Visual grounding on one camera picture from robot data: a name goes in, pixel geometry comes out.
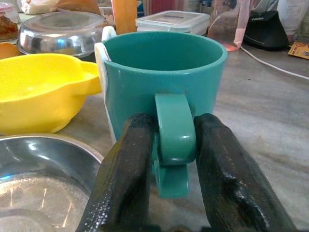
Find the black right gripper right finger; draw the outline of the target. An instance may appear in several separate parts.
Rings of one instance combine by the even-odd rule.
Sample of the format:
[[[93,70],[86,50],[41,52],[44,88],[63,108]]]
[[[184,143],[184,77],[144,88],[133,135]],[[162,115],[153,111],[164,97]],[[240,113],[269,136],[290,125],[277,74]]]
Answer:
[[[218,232],[297,232],[257,162],[218,117],[194,118],[197,172],[206,211]]]

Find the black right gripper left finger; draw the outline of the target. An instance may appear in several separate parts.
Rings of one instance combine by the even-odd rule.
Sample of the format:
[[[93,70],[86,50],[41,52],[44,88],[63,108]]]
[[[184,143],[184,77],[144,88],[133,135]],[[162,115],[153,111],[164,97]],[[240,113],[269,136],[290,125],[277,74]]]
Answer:
[[[99,168],[76,232],[159,232],[147,222],[155,122],[131,116]]]

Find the green mug with white rabbit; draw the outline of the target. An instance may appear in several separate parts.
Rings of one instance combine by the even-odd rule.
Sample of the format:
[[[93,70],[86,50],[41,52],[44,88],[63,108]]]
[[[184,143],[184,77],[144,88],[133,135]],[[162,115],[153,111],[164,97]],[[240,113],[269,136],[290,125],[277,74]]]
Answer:
[[[94,46],[112,142],[137,113],[155,119],[152,166],[160,197],[189,193],[187,165],[196,159],[193,119],[212,113],[227,50],[191,33],[117,35],[106,26]]]

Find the stainless steel bowl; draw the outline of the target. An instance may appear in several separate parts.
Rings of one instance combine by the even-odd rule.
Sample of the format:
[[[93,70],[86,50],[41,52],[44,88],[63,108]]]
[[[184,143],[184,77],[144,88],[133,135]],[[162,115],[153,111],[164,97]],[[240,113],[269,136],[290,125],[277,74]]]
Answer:
[[[75,232],[102,160],[63,135],[0,136],[0,232]]]

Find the yellow plastic funnel bowl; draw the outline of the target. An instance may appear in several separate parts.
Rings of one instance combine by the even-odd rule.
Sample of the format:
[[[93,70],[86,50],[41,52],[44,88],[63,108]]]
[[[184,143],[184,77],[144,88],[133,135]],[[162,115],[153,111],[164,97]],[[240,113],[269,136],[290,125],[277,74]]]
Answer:
[[[93,62],[61,54],[0,59],[0,134],[57,132],[100,92]]]

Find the yellow paper packet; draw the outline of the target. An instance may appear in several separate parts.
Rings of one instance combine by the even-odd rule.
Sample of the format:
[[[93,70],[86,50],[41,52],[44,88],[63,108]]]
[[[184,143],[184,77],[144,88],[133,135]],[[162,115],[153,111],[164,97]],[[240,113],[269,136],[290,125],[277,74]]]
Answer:
[[[292,44],[288,55],[309,60],[309,43],[295,41]]]

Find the black appliance base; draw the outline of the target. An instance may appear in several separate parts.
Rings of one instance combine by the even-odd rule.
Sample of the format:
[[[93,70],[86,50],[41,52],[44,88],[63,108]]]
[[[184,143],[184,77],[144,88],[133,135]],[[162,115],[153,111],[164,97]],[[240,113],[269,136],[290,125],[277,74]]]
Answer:
[[[251,13],[243,42],[267,51],[279,51],[289,45],[278,11]]]

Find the clear cup pink base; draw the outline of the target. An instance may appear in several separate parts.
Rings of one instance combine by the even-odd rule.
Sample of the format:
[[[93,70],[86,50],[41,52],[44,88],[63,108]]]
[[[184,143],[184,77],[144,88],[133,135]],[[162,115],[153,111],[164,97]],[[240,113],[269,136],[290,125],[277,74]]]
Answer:
[[[212,0],[211,9],[207,36],[224,45],[229,52],[238,50],[248,24],[251,0]]]

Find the stainless steel lid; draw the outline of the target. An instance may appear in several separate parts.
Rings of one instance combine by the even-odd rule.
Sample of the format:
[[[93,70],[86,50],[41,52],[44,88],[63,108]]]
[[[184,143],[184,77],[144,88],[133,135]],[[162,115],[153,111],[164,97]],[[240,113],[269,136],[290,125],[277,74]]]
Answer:
[[[22,23],[17,46],[24,54],[86,57],[94,53],[105,26],[104,17],[94,13],[64,10],[41,14]]]

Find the orange squeeze bottle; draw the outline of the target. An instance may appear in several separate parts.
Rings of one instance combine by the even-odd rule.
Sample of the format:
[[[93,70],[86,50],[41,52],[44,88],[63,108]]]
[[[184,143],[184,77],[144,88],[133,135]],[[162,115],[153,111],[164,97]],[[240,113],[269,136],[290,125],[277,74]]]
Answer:
[[[116,34],[136,32],[137,0],[112,0]]]

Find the clear plastic food container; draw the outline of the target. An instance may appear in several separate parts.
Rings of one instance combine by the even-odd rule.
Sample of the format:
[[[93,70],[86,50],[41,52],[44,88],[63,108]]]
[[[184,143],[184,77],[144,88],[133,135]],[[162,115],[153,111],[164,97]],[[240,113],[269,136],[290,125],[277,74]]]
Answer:
[[[137,31],[173,31],[203,35],[209,24],[209,14],[173,10],[136,19]]]

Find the orange plastic utensil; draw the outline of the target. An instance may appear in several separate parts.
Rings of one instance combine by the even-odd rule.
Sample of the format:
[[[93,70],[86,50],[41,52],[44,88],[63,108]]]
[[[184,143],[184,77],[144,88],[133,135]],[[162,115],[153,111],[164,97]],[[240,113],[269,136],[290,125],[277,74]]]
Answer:
[[[11,58],[19,56],[21,52],[16,45],[9,42],[0,43],[0,59]]]

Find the clear box with pastry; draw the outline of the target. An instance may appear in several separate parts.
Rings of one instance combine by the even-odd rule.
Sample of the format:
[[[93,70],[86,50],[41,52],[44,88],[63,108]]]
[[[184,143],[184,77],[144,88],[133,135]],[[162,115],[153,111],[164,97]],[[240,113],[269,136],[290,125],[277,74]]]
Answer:
[[[20,17],[14,5],[0,2],[0,42],[17,39],[19,22]]]

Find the bag of white powder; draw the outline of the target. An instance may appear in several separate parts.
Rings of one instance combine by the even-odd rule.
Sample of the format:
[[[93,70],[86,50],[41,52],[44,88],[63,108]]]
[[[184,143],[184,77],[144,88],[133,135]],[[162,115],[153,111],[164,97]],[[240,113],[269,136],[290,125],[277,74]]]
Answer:
[[[50,13],[60,0],[21,0],[21,10],[27,15]]]

